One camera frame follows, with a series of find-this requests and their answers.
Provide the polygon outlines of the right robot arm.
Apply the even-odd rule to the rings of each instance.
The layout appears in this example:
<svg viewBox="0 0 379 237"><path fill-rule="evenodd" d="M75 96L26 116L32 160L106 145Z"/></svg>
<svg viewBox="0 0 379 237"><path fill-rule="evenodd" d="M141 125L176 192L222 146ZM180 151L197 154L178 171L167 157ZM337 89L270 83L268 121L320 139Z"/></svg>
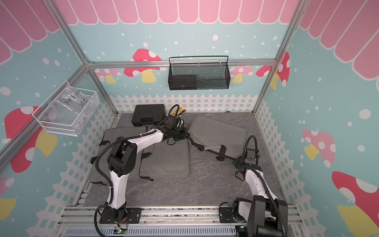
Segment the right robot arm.
<svg viewBox="0 0 379 237"><path fill-rule="evenodd" d="M245 221L246 234L249 237L286 237L288 236L288 205L279 199L269 188L258 165L259 152L255 151L255 163L246 162L248 151L233 161L237 173L249 185L253 198L237 198L234 201L233 218L237 222Z"/></svg>

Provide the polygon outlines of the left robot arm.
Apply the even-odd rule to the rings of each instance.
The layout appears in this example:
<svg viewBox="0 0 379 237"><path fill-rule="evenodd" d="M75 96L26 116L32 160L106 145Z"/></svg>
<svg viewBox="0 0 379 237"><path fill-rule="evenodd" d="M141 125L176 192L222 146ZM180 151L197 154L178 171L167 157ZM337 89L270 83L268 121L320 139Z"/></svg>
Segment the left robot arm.
<svg viewBox="0 0 379 237"><path fill-rule="evenodd" d="M162 123L153 126L145 133L120 137L110 143L94 160L96 171L109 183L109 196L104 205L96 210L96 214L103 209L103 216L110 221L120 224L126 221L125 191L130 173L135 168L137 154L145 148L172 138L180 141L187 138L184 121L179 116L168 115Z"/></svg>

